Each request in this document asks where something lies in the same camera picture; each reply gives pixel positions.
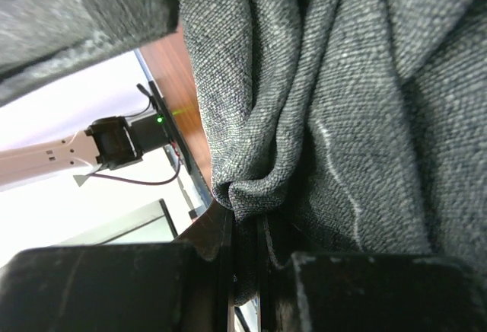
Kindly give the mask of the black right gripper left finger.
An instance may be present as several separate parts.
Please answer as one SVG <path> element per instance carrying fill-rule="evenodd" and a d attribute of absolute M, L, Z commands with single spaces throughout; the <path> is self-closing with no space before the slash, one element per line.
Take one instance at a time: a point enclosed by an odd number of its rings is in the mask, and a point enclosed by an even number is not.
<path fill-rule="evenodd" d="M 232 228 L 213 204 L 170 243 L 22 251 L 1 276 L 1 329 L 230 331 Z"/>

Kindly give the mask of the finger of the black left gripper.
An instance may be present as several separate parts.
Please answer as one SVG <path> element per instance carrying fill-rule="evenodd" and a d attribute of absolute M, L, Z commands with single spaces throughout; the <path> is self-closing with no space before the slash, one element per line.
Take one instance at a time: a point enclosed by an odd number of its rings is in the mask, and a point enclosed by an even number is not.
<path fill-rule="evenodd" d="M 177 29 L 177 0 L 1 0 L 1 104 Z"/>

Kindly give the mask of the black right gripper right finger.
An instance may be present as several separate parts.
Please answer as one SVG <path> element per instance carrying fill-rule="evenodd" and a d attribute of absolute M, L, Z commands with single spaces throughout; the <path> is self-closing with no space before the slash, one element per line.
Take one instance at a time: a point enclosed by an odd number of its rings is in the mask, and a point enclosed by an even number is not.
<path fill-rule="evenodd" d="M 262 331 L 484 331 L 486 293 L 451 257 L 327 253 L 291 225 L 257 223 Z"/>

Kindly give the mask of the grey cloth napkin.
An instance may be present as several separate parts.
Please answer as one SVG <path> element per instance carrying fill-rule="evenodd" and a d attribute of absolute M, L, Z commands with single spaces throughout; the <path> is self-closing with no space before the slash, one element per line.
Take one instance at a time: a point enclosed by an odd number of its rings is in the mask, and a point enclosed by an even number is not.
<path fill-rule="evenodd" d="M 486 0 L 179 0 L 235 302 L 291 223 L 486 278 Z"/>

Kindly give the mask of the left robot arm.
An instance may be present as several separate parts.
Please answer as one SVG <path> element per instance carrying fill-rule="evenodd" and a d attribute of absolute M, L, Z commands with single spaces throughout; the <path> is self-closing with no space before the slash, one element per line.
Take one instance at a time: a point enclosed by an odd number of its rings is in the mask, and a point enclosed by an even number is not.
<path fill-rule="evenodd" d="M 1 0 L 1 103 L 173 33 L 177 0 Z M 56 172 L 87 174 L 119 164 L 102 148 L 132 155 L 126 121 L 1 154 L 1 186 Z"/>

